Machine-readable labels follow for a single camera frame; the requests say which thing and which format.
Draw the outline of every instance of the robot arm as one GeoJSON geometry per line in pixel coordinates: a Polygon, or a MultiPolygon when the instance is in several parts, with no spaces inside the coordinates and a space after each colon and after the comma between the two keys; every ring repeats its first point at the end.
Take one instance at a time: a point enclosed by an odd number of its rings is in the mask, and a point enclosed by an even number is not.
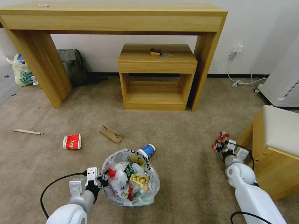
{"type": "MultiPolygon", "coordinates": [[[[253,169],[244,164],[248,151],[227,140],[228,134],[220,132],[213,144],[213,149],[222,155],[226,166],[228,182],[235,190],[235,196],[242,212],[263,218],[271,224],[287,224],[271,197],[256,182],[253,169]]],[[[247,224],[264,224],[265,222],[249,215],[244,215],[247,224]]]]}
{"type": "Polygon", "coordinates": [[[87,224],[99,191],[108,186],[107,175],[100,175],[97,167],[87,169],[87,181],[74,178],[69,182],[71,198],[67,205],[58,208],[46,224],[87,224]]]}
{"type": "MultiPolygon", "coordinates": [[[[241,211],[264,218],[272,224],[287,224],[271,197],[260,187],[255,186],[253,170],[241,163],[234,163],[226,169],[230,185],[241,211]]],[[[247,224],[264,224],[265,222],[252,216],[244,215],[247,224]]]]}

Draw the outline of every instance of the blue paper cup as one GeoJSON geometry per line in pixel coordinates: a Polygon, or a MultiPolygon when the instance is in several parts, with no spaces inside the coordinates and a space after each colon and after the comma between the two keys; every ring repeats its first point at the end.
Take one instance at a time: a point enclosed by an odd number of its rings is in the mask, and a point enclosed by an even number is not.
{"type": "Polygon", "coordinates": [[[156,151],[155,146],[153,146],[152,144],[148,144],[144,147],[142,147],[141,149],[138,149],[137,152],[139,152],[140,154],[142,154],[145,158],[150,158],[150,156],[156,151]]]}

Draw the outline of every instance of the yellow snack package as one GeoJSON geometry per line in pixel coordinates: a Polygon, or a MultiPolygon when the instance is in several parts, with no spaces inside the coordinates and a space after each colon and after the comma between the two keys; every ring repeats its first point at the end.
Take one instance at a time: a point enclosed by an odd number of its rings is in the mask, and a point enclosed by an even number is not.
{"type": "Polygon", "coordinates": [[[132,174],[130,180],[138,183],[145,191],[147,191],[147,183],[149,182],[149,178],[147,176],[132,174]]]}
{"type": "Polygon", "coordinates": [[[132,163],[137,163],[138,165],[140,165],[143,169],[145,169],[145,161],[137,156],[130,156],[130,160],[132,163]]]}

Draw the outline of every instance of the red paper cup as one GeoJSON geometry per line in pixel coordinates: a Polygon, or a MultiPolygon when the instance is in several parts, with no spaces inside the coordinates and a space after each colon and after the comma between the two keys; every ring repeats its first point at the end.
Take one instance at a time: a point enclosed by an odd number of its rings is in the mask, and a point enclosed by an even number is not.
{"type": "Polygon", "coordinates": [[[81,135],[68,135],[65,136],[62,142],[64,149],[80,149],[81,148],[81,135]]]}

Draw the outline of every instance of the beige carpet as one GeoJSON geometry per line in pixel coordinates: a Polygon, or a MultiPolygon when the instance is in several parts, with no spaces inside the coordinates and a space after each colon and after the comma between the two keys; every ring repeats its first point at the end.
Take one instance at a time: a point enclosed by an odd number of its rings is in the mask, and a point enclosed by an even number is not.
{"type": "MultiPolygon", "coordinates": [[[[41,89],[22,87],[0,107],[1,224],[45,223],[39,198],[47,184],[87,167],[101,167],[117,150],[136,150],[148,143],[157,148],[150,161],[161,180],[155,202],[124,208],[100,193],[89,224],[230,223],[231,213],[240,209],[221,156],[211,144],[218,131],[237,139],[264,104],[250,85],[232,89],[228,79],[207,79],[195,113],[125,111],[117,78],[74,88],[57,110],[41,89]],[[121,133],[123,140],[115,144],[100,135],[102,124],[121,133]],[[13,132],[16,128],[45,134],[13,132]],[[76,133],[82,135],[82,148],[63,149],[63,137],[76,133]]],[[[45,194],[49,214],[68,202],[68,181],[45,194]]],[[[289,224],[298,223],[298,195],[277,205],[289,224]]],[[[242,216],[235,223],[244,223],[242,216]]]]}

